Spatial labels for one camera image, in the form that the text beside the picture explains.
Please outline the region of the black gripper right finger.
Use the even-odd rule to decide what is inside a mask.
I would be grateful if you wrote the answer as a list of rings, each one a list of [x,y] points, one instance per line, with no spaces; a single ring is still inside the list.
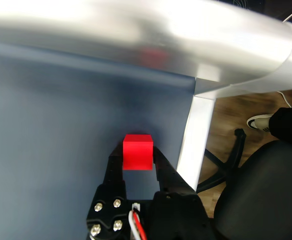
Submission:
[[[148,211],[149,240],[215,240],[204,206],[164,154],[155,147],[153,161],[160,191]]]

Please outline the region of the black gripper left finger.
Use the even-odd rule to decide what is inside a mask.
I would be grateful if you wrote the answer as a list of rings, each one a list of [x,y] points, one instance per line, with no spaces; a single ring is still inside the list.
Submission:
[[[118,144],[108,157],[103,183],[93,197],[86,225],[88,240],[128,240],[128,200],[123,179],[123,145]]]

